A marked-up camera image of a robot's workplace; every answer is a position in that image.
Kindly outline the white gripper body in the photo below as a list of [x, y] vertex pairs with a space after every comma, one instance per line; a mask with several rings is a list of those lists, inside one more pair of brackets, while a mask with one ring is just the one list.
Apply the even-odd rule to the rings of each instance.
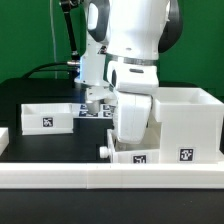
[[117, 92], [114, 111], [114, 131], [119, 142], [139, 144], [145, 133], [151, 111], [150, 95]]

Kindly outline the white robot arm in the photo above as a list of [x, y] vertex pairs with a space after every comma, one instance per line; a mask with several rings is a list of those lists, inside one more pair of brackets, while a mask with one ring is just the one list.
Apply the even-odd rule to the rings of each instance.
[[178, 0], [84, 0], [88, 42], [79, 81], [91, 114], [112, 106], [116, 138], [138, 144], [157, 91], [157, 60], [180, 38]]

